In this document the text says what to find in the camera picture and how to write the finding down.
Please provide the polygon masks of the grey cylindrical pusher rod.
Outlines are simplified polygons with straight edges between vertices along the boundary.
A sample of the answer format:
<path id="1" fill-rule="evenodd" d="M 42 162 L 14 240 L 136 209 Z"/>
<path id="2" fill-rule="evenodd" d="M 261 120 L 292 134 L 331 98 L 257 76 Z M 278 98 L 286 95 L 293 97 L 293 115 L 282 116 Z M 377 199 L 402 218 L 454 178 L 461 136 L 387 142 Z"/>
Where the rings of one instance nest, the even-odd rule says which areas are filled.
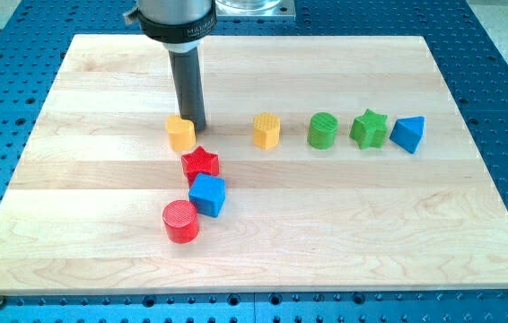
<path id="1" fill-rule="evenodd" d="M 197 48 L 185 53 L 169 52 L 180 116 L 194 124 L 197 132 L 206 128 L 203 87 Z"/>

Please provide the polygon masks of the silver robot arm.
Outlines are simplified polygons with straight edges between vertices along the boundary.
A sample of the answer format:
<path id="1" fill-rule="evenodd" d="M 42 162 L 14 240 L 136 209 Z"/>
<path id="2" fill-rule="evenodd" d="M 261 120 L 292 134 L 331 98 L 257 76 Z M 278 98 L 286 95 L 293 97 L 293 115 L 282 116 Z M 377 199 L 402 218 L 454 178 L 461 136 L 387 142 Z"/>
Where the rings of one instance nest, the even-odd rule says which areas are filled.
<path id="1" fill-rule="evenodd" d="M 137 0 L 123 13 L 143 34 L 168 50 L 180 116 L 206 128 L 203 87 L 197 47 L 216 27 L 215 0 Z"/>

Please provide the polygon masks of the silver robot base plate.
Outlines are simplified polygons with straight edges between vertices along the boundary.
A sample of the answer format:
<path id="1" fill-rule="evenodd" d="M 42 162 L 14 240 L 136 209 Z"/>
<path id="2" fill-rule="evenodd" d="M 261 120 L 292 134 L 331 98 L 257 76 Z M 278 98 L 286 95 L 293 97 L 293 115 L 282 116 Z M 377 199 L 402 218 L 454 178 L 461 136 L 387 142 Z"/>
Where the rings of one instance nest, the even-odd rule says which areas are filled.
<path id="1" fill-rule="evenodd" d="M 215 0 L 221 21 L 294 21 L 294 0 Z"/>

